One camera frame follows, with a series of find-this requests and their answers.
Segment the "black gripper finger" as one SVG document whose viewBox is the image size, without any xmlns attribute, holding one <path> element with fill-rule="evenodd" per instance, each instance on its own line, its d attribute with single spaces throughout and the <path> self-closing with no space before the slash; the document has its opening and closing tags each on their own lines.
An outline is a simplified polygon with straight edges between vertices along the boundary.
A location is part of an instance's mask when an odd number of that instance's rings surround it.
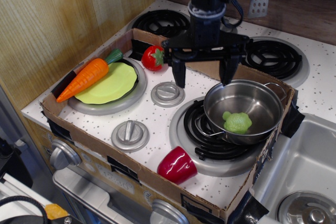
<svg viewBox="0 0 336 224">
<path fill-rule="evenodd" d="M 240 56 L 230 56 L 219 61 L 219 77 L 225 86 L 231 83 L 240 63 Z"/>
<path fill-rule="evenodd" d="M 180 88 L 185 88 L 185 63 L 178 58 L 172 58 L 172 72 L 176 85 Z"/>
</svg>

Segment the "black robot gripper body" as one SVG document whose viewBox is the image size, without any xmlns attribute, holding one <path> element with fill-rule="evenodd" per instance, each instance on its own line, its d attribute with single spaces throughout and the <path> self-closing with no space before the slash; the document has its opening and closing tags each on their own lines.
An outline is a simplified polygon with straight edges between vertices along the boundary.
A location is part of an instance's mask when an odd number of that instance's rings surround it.
<svg viewBox="0 0 336 224">
<path fill-rule="evenodd" d="M 220 18 L 204 19 L 190 16 L 189 29 L 161 43 L 164 62 L 221 61 L 225 66 L 236 66 L 246 53 L 249 37 L 222 31 Z"/>
</svg>

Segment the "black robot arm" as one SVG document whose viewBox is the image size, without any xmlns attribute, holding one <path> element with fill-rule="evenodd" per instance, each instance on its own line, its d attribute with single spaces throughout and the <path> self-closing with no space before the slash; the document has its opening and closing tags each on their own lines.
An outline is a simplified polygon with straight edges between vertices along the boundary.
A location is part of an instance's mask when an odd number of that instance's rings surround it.
<svg viewBox="0 0 336 224">
<path fill-rule="evenodd" d="M 249 37 L 221 30 L 236 28 L 244 17 L 237 0 L 190 0 L 188 30 L 161 43 L 175 83 L 185 87 L 187 62 L 219 61 L 219 77 L 227 85 L 246 54 Z"/>
</svg>

